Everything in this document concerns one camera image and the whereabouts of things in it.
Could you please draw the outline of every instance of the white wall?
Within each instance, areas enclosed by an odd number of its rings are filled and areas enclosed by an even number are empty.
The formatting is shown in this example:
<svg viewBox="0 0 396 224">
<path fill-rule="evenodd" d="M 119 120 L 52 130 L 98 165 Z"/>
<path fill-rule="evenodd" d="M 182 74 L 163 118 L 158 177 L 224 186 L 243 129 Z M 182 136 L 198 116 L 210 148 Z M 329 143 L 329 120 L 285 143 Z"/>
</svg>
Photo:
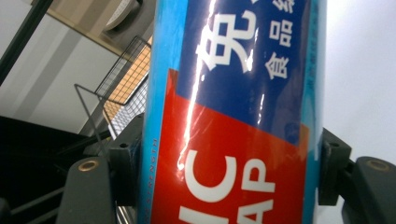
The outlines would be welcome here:
<svg viewBox="0 0 396 224">
<path fill-rule="evenodd" d="M 393 0 L 328 0 L 324 126 L 352 146 L 353 160 L 396 164 L 395 8 Z M 343 223 L 341 205 L 319 208 L 318 223 Z"/>
<path fill-rule="evenodd" d="M 22 0 L 0 4 L 2 55 L 30 6 Z M 0 87 L 0 116 L 79 133 L 87 115 L 73 85 L 95 90 L 116 59 L 46 15 Z M 94 109 L 98 102 L 87 103 Z"/>
</svg>

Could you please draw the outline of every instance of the metal wire rack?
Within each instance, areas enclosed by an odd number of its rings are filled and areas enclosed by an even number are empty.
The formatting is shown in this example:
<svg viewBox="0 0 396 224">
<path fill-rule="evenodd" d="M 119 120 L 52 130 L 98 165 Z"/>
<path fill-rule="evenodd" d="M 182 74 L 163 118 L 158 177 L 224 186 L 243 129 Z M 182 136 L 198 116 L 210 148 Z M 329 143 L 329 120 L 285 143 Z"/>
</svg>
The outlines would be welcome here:
<svg viewBox="0 0 396 224">
<path fill-rule="evenodd" d="M 82 97 L 82 91 L 97 98 L 110 132 L 114 138 L 117 137 L 136 115 L 145 111 L 150 49 L 150 43 L 136 36 L 95 91 L 75 84 L 78 97 L 99 143 L 102 139 L 92 118 L 92 112 Z"/>
</svg>

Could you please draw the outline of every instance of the blue can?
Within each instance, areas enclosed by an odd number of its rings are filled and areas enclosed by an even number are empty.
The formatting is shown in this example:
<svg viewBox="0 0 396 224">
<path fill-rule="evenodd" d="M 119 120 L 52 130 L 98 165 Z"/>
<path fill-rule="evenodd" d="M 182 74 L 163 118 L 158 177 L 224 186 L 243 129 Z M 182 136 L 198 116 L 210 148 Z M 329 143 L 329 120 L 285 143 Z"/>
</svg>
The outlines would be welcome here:
<svg viewBox="0 0 396 224">
<path fill-rule="evenodd" d="M 312 223 L 325 1 L 159 0 L 138 223 Z"/>
</svg>

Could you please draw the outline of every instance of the red label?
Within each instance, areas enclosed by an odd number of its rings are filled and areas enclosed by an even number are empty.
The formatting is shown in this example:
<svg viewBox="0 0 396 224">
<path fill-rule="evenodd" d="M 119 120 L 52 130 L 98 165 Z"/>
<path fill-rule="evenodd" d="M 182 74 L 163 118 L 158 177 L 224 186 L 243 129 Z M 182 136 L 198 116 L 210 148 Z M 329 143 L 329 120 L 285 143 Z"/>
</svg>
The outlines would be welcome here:
<svg viewBox="0 0 396 224">
<path fill-rule="evenodd" d="M 296 147 L 176 95 L 176 82 L 170 70 L 152 223 L 301 223 L 305 126 Z"/>
</svg>

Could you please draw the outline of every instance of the black pole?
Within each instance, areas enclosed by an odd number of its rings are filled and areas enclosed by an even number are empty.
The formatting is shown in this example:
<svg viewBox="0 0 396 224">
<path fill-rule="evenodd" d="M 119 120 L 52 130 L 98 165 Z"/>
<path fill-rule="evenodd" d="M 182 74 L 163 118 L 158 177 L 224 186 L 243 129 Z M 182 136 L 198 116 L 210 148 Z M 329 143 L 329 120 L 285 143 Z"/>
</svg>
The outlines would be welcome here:
<svg viewBox="0 0 396 224">
<path fill-rule="evenodd" d="M 0 86 L 8 76 L 14 63 L 20 57 L 24 47 L 35 32 L 35 28 L 37 28 L 38 24 L 43 19 L 52 1 L 53 0 L 33 1 L 32 8 L 0 60 Z"/>
</svg>

